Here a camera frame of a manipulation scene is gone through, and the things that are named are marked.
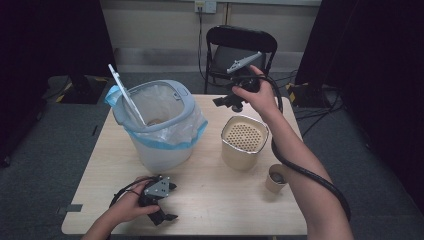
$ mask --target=white wall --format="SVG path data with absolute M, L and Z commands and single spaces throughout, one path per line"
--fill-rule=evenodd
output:
M 230 25 L 263 30 L 277 39 L 278 54 L 273 68 L 300 62 L 318 12 L 317 4 L 304 6 L 279 5 L 275 3 L 278 1 L 273 1 L 273 4 L 235 2 L 228 5 L 218 2 L 216 14 L 203 14 L 203 41 L 209 28 L 224 24 L 228 19 Z M 102 0 L 101 4 L 115 49 L 197 52 L 200 26 L 193 1 Z

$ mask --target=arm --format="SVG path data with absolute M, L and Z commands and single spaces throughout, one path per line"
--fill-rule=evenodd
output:
M 256 74 L 262 72 L 251 67 Z M 293 131 L 275 103 L 271 85 L 261 80 L 258 93 L 233 87 L 236 95 L 246 99 L 268 125 L 281 155 L 290 162 L 306 168 L 329 182 L 331 179 L 318 158 Z M 353 239 L 353 235 L 338 199 L 313 180 L 285 167 L 284 177 L 290 184 L 302 211 L 308 239 Z
M 143 191 L 144 186 L 148 181 L 143 181 L 136 184 L 132 191 L 125 193 L 111 208 L 106 210 L 90 227 L 87 233 L 82 237 L 84 240 L 88 239 L 106 239 L 113 229 L 122 222 L 128 222 L 140 215 L 146 215 L 157 212 L 159 206 L 151 205 L 147 207 L 138 206 L 137 194 Z

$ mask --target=trash can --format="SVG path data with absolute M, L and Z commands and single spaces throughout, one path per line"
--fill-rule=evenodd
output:
M 105 102 L 131 137 L 142 164 L 152 173 L 161 173 L 186 161 L 208 123 L 189 90 L 174 80 L 156 80 L 128 93 L 142 122 L 118 86 L 110 89 Z

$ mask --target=chair backrest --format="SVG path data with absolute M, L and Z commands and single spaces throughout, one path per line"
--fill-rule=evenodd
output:
M 206 34 L 206 42 L 209 53 L 211 52 L 211 44 L 268 53 L 268 63 L 265 67 L 266 74 L 271 68 L 272 59 L 278 47 L 275 38 L 267 32 L 229 25 L 211 28 Z

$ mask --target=wooden table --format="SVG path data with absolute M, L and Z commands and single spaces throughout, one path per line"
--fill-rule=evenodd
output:
M 271 136 L 259 153 L 258 163 L 247 172 L 229 168 L 221 158 L 221 131 L 231 109 L 216 107 L 214 95 L 194 95 L 209 124 L 181 165 L 163 173 L 178 187 L 159 201 L 165 213 L 176 214 L 172 222 L 154 226 L 141 216 L 115 228 L 113 234 L 138 236 L 219 235 L 275 236 L 306 234 L 306 223 L 289 185 L 278 194 L 265 188 L 268 168 L 279 163 L 270 147 Z M 283 98 L 284 116 L 300 136 L 288 99 Z M 241 115 L 261 120 L 245 105 Z M 62 225 L 65 234 L 84 234 L 107 210 L 113 196 L 138 176 L 151 176 L 141 164 L 129 135 L 109 113 L 72 204 L 80 212 L 68 212 Z

